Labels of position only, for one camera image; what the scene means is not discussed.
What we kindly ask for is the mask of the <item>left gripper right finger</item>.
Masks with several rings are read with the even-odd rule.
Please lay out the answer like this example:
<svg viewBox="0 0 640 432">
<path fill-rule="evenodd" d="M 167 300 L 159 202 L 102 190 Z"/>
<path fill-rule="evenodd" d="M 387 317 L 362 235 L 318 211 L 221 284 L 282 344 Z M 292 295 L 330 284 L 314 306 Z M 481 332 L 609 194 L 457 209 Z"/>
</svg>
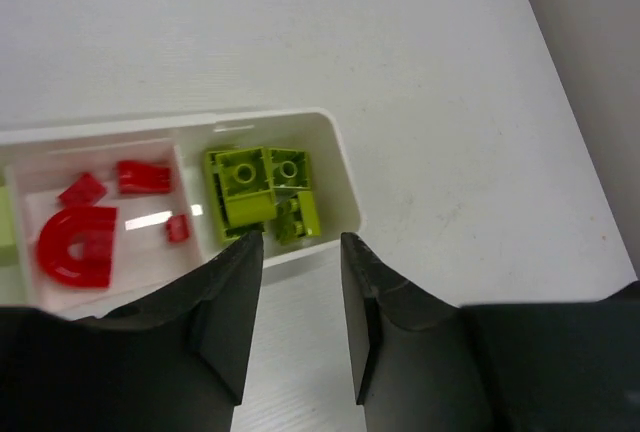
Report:
<svg viewBox="0 0 640 432">
<path fill-rule="evenodd" d="M 635 431 L 639 286 L 456 307 L 341 237 L 356 403 L 371 431 Z"/>
</svg>

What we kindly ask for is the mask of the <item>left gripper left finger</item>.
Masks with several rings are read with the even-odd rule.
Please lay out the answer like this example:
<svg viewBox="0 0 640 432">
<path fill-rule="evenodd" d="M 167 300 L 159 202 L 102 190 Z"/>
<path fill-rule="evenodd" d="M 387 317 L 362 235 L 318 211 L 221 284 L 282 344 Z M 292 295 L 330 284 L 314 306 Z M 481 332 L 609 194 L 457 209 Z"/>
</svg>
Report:
<svg viewBox="0 0 640 432">
<path fill-rule="evenodd" d="M 1 311 L 5 431 L 227 431 L 241 403 L 263 271 L 252 232 L 107 315 Z"/>
</svg>

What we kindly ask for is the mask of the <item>dark green duplo brick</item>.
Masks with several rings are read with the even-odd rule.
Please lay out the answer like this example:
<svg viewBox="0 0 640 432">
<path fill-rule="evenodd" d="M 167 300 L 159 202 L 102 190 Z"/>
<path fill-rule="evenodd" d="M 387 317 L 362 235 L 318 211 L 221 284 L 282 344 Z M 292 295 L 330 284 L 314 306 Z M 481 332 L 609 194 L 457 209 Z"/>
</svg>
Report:
<svg viewBox="0 0 640 432">
<path fill-rule="evenodd" d="M 265 233 L 276 216 L 272 174 L 265 147 L 206 149 L 203 175 L 219 241 L 231 243 L 246 233 Z"/>
</svg>

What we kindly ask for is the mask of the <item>red lego slope piece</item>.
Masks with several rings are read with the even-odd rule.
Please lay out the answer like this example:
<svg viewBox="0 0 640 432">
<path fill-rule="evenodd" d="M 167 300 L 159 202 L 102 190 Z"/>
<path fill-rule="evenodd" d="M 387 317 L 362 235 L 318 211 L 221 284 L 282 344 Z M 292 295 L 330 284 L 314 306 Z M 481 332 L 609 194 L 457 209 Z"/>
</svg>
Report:
<svg viewBox="0 0 640 432">
<path fill-rule="evenodd" d="M 116 164 L 118 191 L 124 195 L 168 194 L 172 190 L 171 169 L 135 160 Z"/>
</svg>

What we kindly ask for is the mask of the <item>red curved lego piece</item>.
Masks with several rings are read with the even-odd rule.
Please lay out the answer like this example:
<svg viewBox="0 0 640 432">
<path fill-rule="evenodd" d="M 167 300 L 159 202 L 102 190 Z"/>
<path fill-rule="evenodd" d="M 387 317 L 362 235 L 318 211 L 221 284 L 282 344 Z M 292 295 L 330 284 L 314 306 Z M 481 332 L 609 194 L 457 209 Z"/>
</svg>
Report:
<svg viewBox="0 0 640 432">
<path fill-rule="evenodd" d="M 106 186 L 91 173 L 83 173 L 59 196 L 64 207 L 94 206 L 107 194 Z"/>
</svg>

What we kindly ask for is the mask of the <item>light green duplo brick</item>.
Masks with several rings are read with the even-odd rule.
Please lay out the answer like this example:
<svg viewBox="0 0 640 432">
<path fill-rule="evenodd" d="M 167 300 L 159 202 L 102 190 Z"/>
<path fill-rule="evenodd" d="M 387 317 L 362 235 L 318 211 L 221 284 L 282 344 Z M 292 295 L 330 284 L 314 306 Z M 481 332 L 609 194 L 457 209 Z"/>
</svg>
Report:
<svg viewBox="0 0 640 432">
<path fill-rule="evenodd" d="M 18 252 L 9 191 L 5 185 L 1 186 L 0 214 L 0 263 L 2 267 L 8 267 L 18 261 Z"/>
</svg>

